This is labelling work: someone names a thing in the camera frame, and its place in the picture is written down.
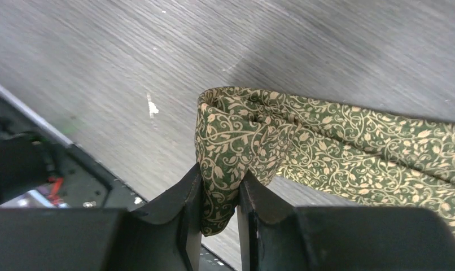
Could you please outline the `green floral patterned tie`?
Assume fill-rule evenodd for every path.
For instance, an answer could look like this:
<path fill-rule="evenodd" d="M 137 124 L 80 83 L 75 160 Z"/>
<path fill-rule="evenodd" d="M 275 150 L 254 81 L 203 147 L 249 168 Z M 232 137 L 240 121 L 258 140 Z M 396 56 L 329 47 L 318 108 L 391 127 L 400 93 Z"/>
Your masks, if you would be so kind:
<path fill-rule="evenodd" d="M 222 232 L 251 172 L 280 176 L 366 206 L 423 207 L 455 235 L 455 124 L 264 89 L 221 87 L 198 98 L 201 232 Z"/>

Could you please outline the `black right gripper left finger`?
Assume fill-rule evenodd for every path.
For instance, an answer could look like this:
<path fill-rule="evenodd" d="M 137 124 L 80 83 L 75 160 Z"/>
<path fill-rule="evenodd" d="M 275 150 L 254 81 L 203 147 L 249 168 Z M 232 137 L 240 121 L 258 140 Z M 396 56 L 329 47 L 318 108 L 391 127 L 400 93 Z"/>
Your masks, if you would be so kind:
<path fill-rule="evenodd" d="M 201 199 L 195 164 L 131 212 L 0 208 L 0 270 L 198 270 Z"/>

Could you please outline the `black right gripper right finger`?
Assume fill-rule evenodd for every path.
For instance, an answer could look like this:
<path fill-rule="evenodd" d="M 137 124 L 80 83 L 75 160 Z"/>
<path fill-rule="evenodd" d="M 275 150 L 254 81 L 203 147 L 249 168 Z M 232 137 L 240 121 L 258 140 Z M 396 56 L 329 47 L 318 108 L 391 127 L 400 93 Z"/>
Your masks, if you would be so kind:
<path fill-rule="evenodd" d="M 295 207 L 247 173 L 239 186 L 243 270 L 455 270 L 455 237 L 410 207 Z"/>

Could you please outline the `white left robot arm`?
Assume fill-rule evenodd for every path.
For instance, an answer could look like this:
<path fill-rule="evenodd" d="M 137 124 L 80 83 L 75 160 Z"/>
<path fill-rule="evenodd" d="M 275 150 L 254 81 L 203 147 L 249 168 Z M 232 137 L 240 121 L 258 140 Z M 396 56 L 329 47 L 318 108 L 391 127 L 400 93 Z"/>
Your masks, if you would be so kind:
<path fill-rule="evenodd" d="M 43 137 L 25 133 L 0 141 L 0 205 L 57 173 L 52 148 Z"/>

